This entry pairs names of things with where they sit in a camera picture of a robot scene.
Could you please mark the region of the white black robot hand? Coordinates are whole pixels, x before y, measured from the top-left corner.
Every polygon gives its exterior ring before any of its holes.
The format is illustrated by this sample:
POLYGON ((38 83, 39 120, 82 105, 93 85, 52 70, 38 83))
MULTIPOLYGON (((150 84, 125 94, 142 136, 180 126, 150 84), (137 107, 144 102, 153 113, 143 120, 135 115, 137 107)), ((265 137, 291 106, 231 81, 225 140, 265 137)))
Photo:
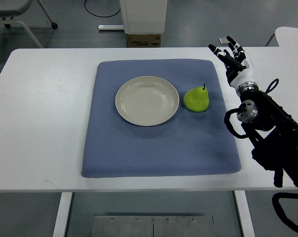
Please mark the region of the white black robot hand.
POLYGON ((213 44, 208 45, 208 48, 223 62, 228 84, 238 90, 246 83, 253 83, 254 69, 250 57, 243 47, 230 36, 227 36, 226 39, 232 54, 226 49, 221 50, 213 44))

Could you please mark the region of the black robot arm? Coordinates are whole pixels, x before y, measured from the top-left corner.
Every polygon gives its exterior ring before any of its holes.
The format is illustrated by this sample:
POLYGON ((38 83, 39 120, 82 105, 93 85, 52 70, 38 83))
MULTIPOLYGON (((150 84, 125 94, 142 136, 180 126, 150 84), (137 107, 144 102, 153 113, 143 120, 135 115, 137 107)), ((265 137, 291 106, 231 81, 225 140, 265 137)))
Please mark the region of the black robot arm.
MULTIPOLYGON (((272 81, 266 91, 259 90, 253 81, 237 86, 241 105, 226 112, 224 123, 233 136, 251 141, 252 158, 265 170, 274 171, 274 186, 281 188, 287 173, 298 189, 298 123, 269 96, 278 81, 272 81)), ((298 233, 298 225, 286 216, 279 202, 282 198, 298 200, 298 193, 272 197, 277 216, 298 233)))

